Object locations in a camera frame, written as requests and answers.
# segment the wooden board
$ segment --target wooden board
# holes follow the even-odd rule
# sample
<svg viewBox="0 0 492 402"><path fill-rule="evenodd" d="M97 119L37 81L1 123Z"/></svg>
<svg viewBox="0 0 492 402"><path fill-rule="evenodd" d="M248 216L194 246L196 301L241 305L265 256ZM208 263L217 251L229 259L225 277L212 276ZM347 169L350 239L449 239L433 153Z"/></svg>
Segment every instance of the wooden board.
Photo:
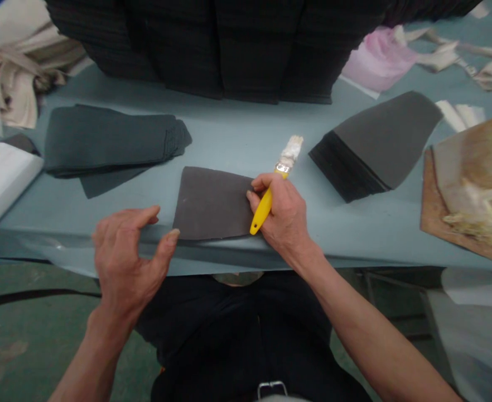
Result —
<svg viewBox="0 0 492 402"><path fill-rule="evenodd" d="M428 149L425 152L425 172L423 174L421 230L492 260L492 246L474 237L453 232L451 226L443 221L443 217L447 215L447 206L437 187L432 150Z"/></svg>

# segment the fingernail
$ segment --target fingernail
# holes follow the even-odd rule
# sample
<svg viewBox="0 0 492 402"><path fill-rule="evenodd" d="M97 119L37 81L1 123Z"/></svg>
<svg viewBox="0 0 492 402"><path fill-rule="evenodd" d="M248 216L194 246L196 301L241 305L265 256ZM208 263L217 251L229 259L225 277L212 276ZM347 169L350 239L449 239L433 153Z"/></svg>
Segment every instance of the fingernail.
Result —
<svg viewBox="0 0 492 402"><path fill-rule="evenodd" d="M181 232L179 231L179 229L172 229L172 231L168 233L168 238L166 239L166 241L171 245L175 245L177 244L177 239L179 239L180 234Z"/></svg>

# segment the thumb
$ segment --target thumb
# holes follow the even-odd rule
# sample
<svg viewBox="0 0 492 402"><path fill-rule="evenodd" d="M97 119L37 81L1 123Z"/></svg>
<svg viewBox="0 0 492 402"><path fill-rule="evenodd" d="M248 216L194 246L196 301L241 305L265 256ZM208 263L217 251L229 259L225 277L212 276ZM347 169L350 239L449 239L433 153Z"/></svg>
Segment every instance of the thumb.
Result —
<svg viewBox="0 0 492 402"><path fill-rule="evenodd" d="M248 198L248 201L250 201L250 208L252 209L252 212L255 213L257 211L259 203L261 202L259 196L253 191L248 190L246 192L246 198Z"/></svg>
<svg viewBox="0 0 492 402"><path fill-rule="evenodd" d="M165 235L161 241L158 243L157 251L153 257L152 263L157 265L159 268L166 268L170 265L173 253L175 253L175 248L177 246L177 239L179 239L179 229L173 229L170 233Z"/></svg>

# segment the pink fabric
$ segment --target pink fabric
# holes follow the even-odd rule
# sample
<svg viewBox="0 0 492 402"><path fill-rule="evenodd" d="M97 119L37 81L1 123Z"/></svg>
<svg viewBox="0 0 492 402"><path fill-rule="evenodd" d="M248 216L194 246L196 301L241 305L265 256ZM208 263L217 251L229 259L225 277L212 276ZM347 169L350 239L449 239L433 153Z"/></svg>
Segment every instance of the pink fabric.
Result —
<svg viewBox="0 0 492 402"><path fill-rule="evenodd" d="M376 91L389 89L415 64L417 53L394 39L393 29L380 27L353 50L342 75Z"/></svg>

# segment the person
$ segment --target person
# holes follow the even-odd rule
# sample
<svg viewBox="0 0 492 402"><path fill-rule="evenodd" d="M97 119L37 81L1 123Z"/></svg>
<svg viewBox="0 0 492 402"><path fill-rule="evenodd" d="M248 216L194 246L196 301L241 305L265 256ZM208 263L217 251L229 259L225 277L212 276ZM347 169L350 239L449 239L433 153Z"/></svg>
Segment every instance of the person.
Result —
<svg viewBox="0 0 492 402"><path fill-rule="evenodd" d="M272 189L266 241L292 268L241 288L212 276L166 277L179 231L151 260L138 256L140 230L158 206L103 219L93 234L102 299L50 401L110 399L115 368L133 329L157 348L163 367L153 401L365 401L362 386L334 360L335 330L385 401L461 401L432 365L330 265L307 231L306 203L288 180L262 174L248 192Z"/></svg>

